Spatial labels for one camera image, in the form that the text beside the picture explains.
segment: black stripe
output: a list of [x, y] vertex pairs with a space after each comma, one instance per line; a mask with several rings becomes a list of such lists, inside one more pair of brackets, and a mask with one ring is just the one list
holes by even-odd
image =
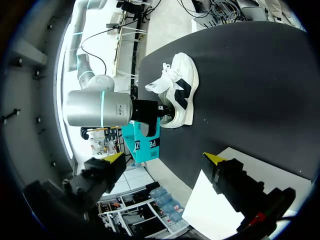
[[176, 84], [178, 84], [183, 89], [175, 90], [174, 99], [181, 107], [183, 107], [184, 110], [186, 110], [188, 106], [188, 101], [186, 99], [190, 97], [191, 86], [182, 78], [179, 81], [177, 81]]

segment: screw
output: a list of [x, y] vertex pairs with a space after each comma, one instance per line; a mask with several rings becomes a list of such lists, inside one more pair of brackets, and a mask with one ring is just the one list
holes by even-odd
[[13, 59], [12, 61], [11, 61], [11, 64], [13, 65], [13, 66], [15, 66], [15, 67], [22, 67], [22, 62], [23, 62], [23, 60], [22, 60], [22, 58], [21, 57], [18, 57], [18, 58], [15, 58], [15, 59]]
[[7, 116], [2, 116], [1, 117], [1, 120], [2, 120], [2, 123], [5, 125], [5, 124], [7, 124], [7, 119], [9, 119], [9, 118], [11, 118], [12, 116], [14, 116], [14, 115], [16, 115], [16, 116], [18, 116], [19, 114], [20, 114], [20, 109], [13, 109], [13, 112], [12, 113], [10, 113], [9, 115], [7, 115]]
[[78, 187], [76, 188], [76, 193], [77, 193], [77, 194], [81, 194], [82, 191], [83, 191], [83, 190], [82, 190], [81, 187], [78, 186]]

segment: white wall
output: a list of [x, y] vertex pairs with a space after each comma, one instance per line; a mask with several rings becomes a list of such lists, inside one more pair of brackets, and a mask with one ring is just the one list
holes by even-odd
[[[16, 38], [23, 38], [36, 48], [42, 45], [47, 51], [47, 66], [41, 68], [43, 78], [34, 80], [35, 66], [24, 61], [22, 67], [8, 64], [3, 79], [1, 115], [11, 113], [14, 108], [21, 109], [19, 116], [10, 118], [2, 127], [12, 165], [24, 185], [47, 179], [59, 184], [62, 175], [72, 170], [59, 138], [53, 107], [55, 59], [68, 17], [60, 19], [54, 32], [47, 30], [60, 3], [65, 2], [38, 1], [20, 26]], [[49, 33], [55, 34], [46, 45]], [[37, 117], [41, 117], [41, 123], [36, 123]], [[51, 167], [52, 161], [56, 162], [56, 167]]]

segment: cable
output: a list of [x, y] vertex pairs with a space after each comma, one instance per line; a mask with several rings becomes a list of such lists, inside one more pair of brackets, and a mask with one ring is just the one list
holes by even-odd
[[97, 33], [97, 34], [94, 34], [94, 35], [86, 38], [86, 39], [81, 43], [80, 48], [81, 48], [86, 54], [89, 54], [89, 55], [91, 55], [91, 56], [93, 56], [93, 57], [96, 57], [97, 59], [99, 59], [99, 60], [103, 63], [103, 65], [104, 65], [104, 75], [107, 74], [107, 65], [106, 65], [105, 61], [103, 61], [102, 58], [100, 58], [100, 57], [98, 57], [98, 56], [96, 56], [96, 55], [94, 55], [94, 54], [92, 54], [92, 53], [84, 50], [84, 47], [83, 47], [84, 43], [85, 43], [87, 40], [89, 40], [89, 39], [91, 39], [91, 38], [93, 38], [93, 37], [95, 37], [95, 36], [97, 36], [97, 35], [107, 33], [107, 32], [112, 31], [112, 30], [114, 30], [114, 29], [122, 28], [122, 27], [124, 27], [124, 26], [129, 25], [129, 24], [133, 24], [133, 23], [135, 23], [135, 22], [137, 22], [137, 21], [138, 21], [138, 19], [137, 19], [137, 20], [134, 20], [134, 21], [132, 21], [132, 22], [128, 22], [128, 23], [126, 23], [126, 24], [123, 24], [123, 25], [120, 25], [120, 26], [116, 26], [116, 27], [114, 27], [114, 28], [110, 28], [110, 29], [108, 29], [108, 30], [99, 32], [99, 33]]
[[98, 56], [96, 56], [96, 55], [94, 55], [94, 54], [92, 54], [92, 53], [90, 53], [90, 52], [87, 52], [86, 50], [84, 50], [84, 48], [81, 46], [81, 49], [82, 49], [82, 51], [84, 51], [85, 53], [87, 53], [87, 54], [89, 54], [89, 55], [91, 55], [91, 56], [93, 56], [93, 57], [96, 57], [97, 59], [99, 59], [102, 63], [103, 63], [103, 66], [104, 66], [104, 75], [106, 75], [107, 74], [107, 65], [106, 65], [106, 63], [105, 63], [105, 61], [103, 61], [103, 59], [101, 58], [101, 57], [98, 57]]
[[192, 13], [198, 13], [197, 11], [193, 11], [193, 10], [190, 10], [188, 8], [185, 8], [186, 10], [188, 10], [189, 12], [192, 12]]
[[145, 16], [148, 16], [150, 15], [154, 10], [156, 10], [156, 8], [159, 6], [159, 4], [161, 3], [162, 0], [159, 0], [158, 4], [152, 8], [152, 6], [148, 6], [147, 9], [144, 11], [143, 15]]
[[203, 18], [207, 17], [207, 16], [210, 14], [211, 7], [212, 7], [212, 2], [211, 2], [211, 3], [210, 3], [209, 10], [208, 10], [208, 12], [206, 12], [206, 15], [204, 15], [204, 16], [194, 16], [194, 15], [192, 15], [190, 12], [188, 12], [188, 10], [186, 9], [186, 7], [185, 7], [185, 5], [184, 5], [184, 2], [183, 2], [182, 0], [181, 0], [181, 4], [182, 4], [183, 9], [184, 9], [190, 16], [192, 16], [192, 17], [194, 17], [194, 18], [196, 18], [196, 19], [203, 19]]
[[285, 221], [285, 220], [287, 220], [287, 221], [292, 221], [294, 218], [295, 218], [295, 216], [284, 216], [284, 217], [278, 218], [278, 219], [276, 220], [276, 222], [278, 222], [278, 221]]

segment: shelf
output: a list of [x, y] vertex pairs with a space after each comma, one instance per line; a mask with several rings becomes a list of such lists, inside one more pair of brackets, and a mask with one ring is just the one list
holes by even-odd
[[163, 238], [161, 238], [161, 239], [171, 238], [171, 237], [173, 237], [174, 235], [177, 235], [177, 234], [181, 233], [183, 230], [186, 230], [188, 227], [189, 227], [189, 225], [184, 226], [184, 227], [182, 227], [181, 229], [179, 229], [178, 231], [175, 231], [174, 233], [171, 233], [170, 235], [165, 236], [165, 237], [163, 237]]
[[137, 204], [134, 204], [134, 205], [131, 205], [131, 206], [126, 206], [124, 208], [121, 208], [121, 209], [118, 209], [118, 210], [113, 210], [113, 211], [105, 211], [104, 213], [102, 213], [102, 215], [106, 215], [106, 214], [114, 214], [114, 213], [119, 213], [119, 212], [123, 212], [123, 211], [127, 211], [127, 210], [130, 210], [130, 209], [134, 209], [136, 207], [140, 207], [142, 205], [145, 205], [145, 204], [148, 204], [148, 203], [151, 203], [153, 202], [154, 199], [148, 199], [146, 201], [143, 201], [143, 202], [139, 202]]
[[154, 210], [154, 208], [150, 205], [150, 203], [148, 202], [147, 205], [149, 206], [150, 210], [153, 212], [154, 215], [156, 215], [156, 217], [160, 220], [160, 222], [165, 226], [166, 229], [168, 229], [168, 231], [173, 234], [174, 232], [168, 227], [168, 225], [161, 219], [161, 217], [157, 214], [157, 212]]
[[137, 225], [137, 224], [142, 224], [142, 223], [144, 223], [144, 222], [146, 222], [146, 221], [149, 221], [149, 220], [151, 220], [151, 219], [154, 219], [154, 218], [156, 218], [156, 217], [157, 217], [157, 216], [153, 216], [153, 217], [150, 217], [150, 218], [145, 219], [145, 220], [143, 220], [143, 221], [136, 222], [136, 223], [132, 224], [132, 226]]
[[151, 235], [149, 235], [149, 236], [146, 236], [145, 239], [153, 238], [154, 236], [157, 236], [158, 234], [164, 233], [165, 231], [167, 231], [167, 229], [163, 229], [163, 230], [158, 231], [158, 232], [156, 232], [156, 233], [154, 233], [154, 234], [151, 234]]
[[111, 225], [111, 228], [113, 230], [114, 233], [116, 233], [116, 228], [115, 228], [115, 225], [114, 225], [114, 221], [110, 218], [109, 215], [107, 215], [107, 218], [108, 218], [108, 221], [109, 221], [109, 224]]
[[132, 233], [131, 233], [130, 229], [128, 228], [127, 224], [125, 223], [120, 212], [118, 212], [118, 216], [119, 216], [119, 220], [121, 222], [122, 227], [126, 230], [126, 232], [129, 234], [129, 236], [132, 237]]

